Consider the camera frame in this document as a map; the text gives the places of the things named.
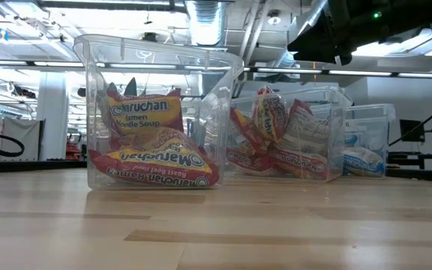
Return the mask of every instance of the maruchan ramen package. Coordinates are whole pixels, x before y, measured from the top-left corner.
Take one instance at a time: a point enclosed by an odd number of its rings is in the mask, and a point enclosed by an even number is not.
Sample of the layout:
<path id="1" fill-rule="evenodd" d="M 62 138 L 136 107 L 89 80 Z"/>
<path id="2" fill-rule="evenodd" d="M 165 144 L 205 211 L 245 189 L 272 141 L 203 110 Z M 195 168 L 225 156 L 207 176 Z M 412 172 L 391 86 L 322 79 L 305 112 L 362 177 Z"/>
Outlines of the maruchan ramen package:
<path id="1" fill-rule="evenodd" d="M 207 188 L 219 180 L 218 167 L 191 138 L 170 127 L 122 136 L 108 154 L 89 151 L 96 168 L 116 181 L 141 185 Z"/>
<path id="2" fill-rule="evenodd" d="M 320 154 L 273 148 L 269 156 L 281 169 L 299 179 L 321 180 L 328 175 L 328 161 Z"/>
<path id="3" fill-rule="evenodd" d="M 279 142 L 288 121 L 284 101 L 270 88 L 261 88 L 253 104 L 253 123 L 265 140 Z"/>
<path id="4" fill-rule="evenodd" d="M 231 108 L 229 118 L 228 145 L 240 149 L 248 155 L 264 155 L 266 153 L 265 141 L 257 132 L 251 119 L 235 108 Z"/>
<path id="5" fill-rule="evenodd" d="M 226 157 L 230 164 L 240 173 L 252 176 L 276 176 L 280 172 L 275 168 L 269 156 L 251 157 L 238 149 L 228 148 Z"/>
<path id="6" fill-rule="evenodd" d="M 109 87 L 107 97 L 112 137 L 122 137 L 158 127 L 183 131 L 180 92 L 180 89 L 176 89 L 168 95 L 121 96 L 116 88 Z"/>
<path id="7" fill-rule="evenodd" d="M 279 149 L 326 155 L 329 123 L 313 116 L 309 104 L 295 99 Z"/>
<path id="8" fill-rule="evenodd" d="M 343 150 L 344 175 L 381 177 L 385 173 L 383 159 L 376 153 L 363 147 Z"/>

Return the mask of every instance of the wood grain surface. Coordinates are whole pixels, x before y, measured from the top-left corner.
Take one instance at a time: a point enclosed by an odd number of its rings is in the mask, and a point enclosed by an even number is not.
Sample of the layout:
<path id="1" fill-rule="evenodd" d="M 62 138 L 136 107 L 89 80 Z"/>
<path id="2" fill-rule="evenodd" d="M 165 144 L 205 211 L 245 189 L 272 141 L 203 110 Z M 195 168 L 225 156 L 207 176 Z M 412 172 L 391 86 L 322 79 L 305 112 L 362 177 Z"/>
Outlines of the wood grain surface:
<path id="1" fill-rule="evenodd" d="M 0 174 L 0 269 L 432 270 L 432 182 L 86 181 L 84 169 Z"/>

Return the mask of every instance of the ceiling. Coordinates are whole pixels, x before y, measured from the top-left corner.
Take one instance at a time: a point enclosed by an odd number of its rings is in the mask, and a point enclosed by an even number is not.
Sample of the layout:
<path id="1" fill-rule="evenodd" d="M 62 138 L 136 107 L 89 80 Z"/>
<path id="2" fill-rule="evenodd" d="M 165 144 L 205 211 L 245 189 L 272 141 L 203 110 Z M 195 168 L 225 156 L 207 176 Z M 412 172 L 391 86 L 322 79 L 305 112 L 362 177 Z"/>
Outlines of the ceiling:
<path id="1" fill-rule="evenodd" d="M 254 50 L 250 62 L 274 61 L 287 45 L 287 30 L 293 21 L 311 8 L 311 0 L 269 0 L 269 9 L 278 10 L 280 23 L 271 25 L 266 21 L 258 39 L 259 47 Z M 245 17 L 254 0 L 227 1 L 225 38 L 223 47 L 229 53 L 239 54 L 245 36 Z M 84 34 L 114 35 L 124 38 L 140 39 L 145 32 L 157 33 L 158 42 L 168 44 L 191 44 L 188 16 L 185 13 L 135 10 L 95 10 L 89 8 L 41 7 L 36 1 L 0 1 L 0 31 L 7 32 L 7 40 L 0 43 L 0 59 L 24 61 L 61 61 L 78 62 L 72 51 L 72 40 Z M 266 14 L 261 20 L 267 20 Z M 299 63 L 302 67 L 312 68 L 314 63 Z M 316 63 L 317 68 L 325 64 Z M 330 68 L 341 68 L 337 65 L 326 65 Z M 354 70 L 373 71 L 432 71 L 432 58 L 368 58 L 355 57 L 345 67 Z M 83 72 L 68 71 L 73 92 L 72 104 L 81 104 L 85 100 L 77 95 L 79 87 L 85 87 Z M 121 81 L 128 82 L 130 74 L 119 76 Z M 40 72 L 37 70 L 0 69 L 0 101 L 30 101 L 25 97 L 11 94 L 9 82 L 30 89 L 36 94 L 39 88 Z M 321 76 L 321 81 L 344 83 L 346 77 Z M 20 113 L 23 117 L 35 117 L 35 104 L 0 104 L 0 109 Z M 85 119 L 86 109 L 83 105 L 70 107 L 70 124 L 83 126 L 77 119 Z"/>

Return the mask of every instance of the plastic container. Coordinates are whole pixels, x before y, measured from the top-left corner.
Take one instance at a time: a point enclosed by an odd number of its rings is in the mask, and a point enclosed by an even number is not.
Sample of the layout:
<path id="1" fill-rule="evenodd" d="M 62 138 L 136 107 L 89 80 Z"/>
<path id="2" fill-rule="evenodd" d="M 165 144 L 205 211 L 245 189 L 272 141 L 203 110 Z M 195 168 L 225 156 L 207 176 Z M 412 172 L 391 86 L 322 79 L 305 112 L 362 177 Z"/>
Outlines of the plastic container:
<path id="1" fill-rule="evenodd" d="M 346 110 L 344 175 L 382 178 L 386 174 L 391 104 L 352 106 Z"/>
<path id="2" fill-rule="evenodd" d="M 225 52 L 97 34 L 76 38 L 73 50 L 86 70 L 90 188 L 221 185 L 233 81 L 243 70 L 242 59 Z M 180 92 L 181 106 L 178 98 L 152 103 L 152 95 L 176 95 L 176 92 Z M 126 103 L 116 106 L 120 103 L 115 103 L 115 96 Z M 133 99 L 135 96 L 149 100 L 142 105 L 138 103 L 140 100 Z M 156 117 L 144 114 L 166 110 L 169 112 L 159 114 L 157 121 Z M 122 112 L 125 118 L 116 121 Z M 173 132 L 174 129 L 167 129 L 173 126 L 165 121 L 174 118 L 174 123 L 179 123 L 179 113 L 184 139 L 188 139 L 190 148 L 180 139 L 174 142 L 168 139 L 167 145 L 158 147 L 154 143 L 142 145 L 142 141 L 162 140 L 162 130 Z M 126 147 L 120 148 L 121 144 L 129 143 L 123 140 L 128 134 L 137 137 L 131 144 L 143 149 L 136 151 L 131 146 L 131 150 L 120 152 Z"/>
<path id="3" fill-rule="evenodd" d="M 244 147 L 245 138 L 231 115 L 227 140 L 227 175 L 254 176 L 265 179 L 298 179 L 305 182 L 328 182 L 343 173 L 344 117 L 352 101 L 336 87 L 306 88 L 291 92 L 256 95 L 232 100 L 232 113 L 246 116 L 247 124 L 258 140 L 254 154 Z M 274 119 L 267 115 L 273 110 Z"/>

